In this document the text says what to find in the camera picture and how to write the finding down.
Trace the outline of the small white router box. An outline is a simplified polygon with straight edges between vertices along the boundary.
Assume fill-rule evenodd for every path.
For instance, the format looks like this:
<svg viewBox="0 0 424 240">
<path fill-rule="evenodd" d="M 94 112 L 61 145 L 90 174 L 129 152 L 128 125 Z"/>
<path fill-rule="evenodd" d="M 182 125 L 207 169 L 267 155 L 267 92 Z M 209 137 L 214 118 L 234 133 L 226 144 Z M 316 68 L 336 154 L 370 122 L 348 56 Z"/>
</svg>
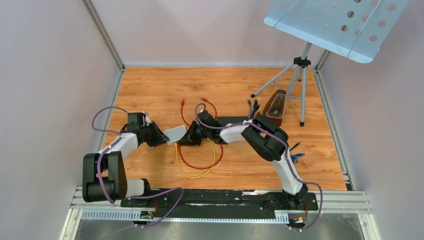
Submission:
<svg viewBox="0 0 424 240">
<path fill-rule="evenodd" d="M 187 129 L 185 125 L 180 125 L 177 127 L 173 127 L 170 129 L 165 130 L 164 135 L 169 138 L 169 140 L 166 141 L 168 145 L 172 145 L 179 141 L 186 133 Z"/>
</svg>

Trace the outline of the black network switch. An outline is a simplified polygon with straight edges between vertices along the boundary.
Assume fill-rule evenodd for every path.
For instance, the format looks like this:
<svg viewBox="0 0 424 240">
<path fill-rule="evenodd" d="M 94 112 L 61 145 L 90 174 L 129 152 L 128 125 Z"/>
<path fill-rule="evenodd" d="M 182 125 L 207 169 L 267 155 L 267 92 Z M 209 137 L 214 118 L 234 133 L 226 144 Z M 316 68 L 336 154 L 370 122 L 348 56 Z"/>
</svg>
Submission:
<svg viewBox="0 0 424 240">
<path fill-rule="evenodd" d="M 237 124 L 248 121 L 249 118 L 247 116 L 218 116 L 216 120 L 221 126 L 226 126 L 228 124 Z"/>
</svg>

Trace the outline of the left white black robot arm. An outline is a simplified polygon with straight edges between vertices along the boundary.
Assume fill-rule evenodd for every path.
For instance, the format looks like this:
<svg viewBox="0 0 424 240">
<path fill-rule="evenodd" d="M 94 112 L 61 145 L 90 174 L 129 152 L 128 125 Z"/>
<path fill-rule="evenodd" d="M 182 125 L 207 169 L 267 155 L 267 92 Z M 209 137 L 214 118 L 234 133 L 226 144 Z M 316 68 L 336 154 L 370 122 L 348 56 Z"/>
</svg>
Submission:
<svg viewBox="0 0 424 240">
<path fill-rule="evenodd" d="M 108 201 L 133 197 L 140 206 L 153 201 L 150 184 L 145 178 L 127 178 L 124 160 L 141 144 L 157 147 L 169 138 L 144 112 L 129 113 L 127 124 L 116 139 L 103 150 L 83 158 L 82 197 L 85 202 Z"/>
</svg>

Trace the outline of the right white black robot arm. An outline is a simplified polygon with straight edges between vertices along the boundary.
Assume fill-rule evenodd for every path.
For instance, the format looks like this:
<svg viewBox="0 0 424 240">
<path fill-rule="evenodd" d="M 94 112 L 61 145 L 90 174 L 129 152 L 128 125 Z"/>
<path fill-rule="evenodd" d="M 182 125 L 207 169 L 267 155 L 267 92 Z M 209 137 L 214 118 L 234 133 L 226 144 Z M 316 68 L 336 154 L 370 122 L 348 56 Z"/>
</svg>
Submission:
<svg viewBox="0 0 424 240">
<path fill-rule="evenodd" d="M 286 204 L 292 209 L 298 209 L 305 203 L 308 187 L 301 180 L 291 159 L 289 137 L 265 116 L 258 114 L 250 120 L 224 125 L 208 111 L 202 111 L 177 144 L 199 146 L 203 139 L 210 139 L 218 145 L 246 141 L 261 158 L 272 163 L 286 194 Z"/>
</svg>

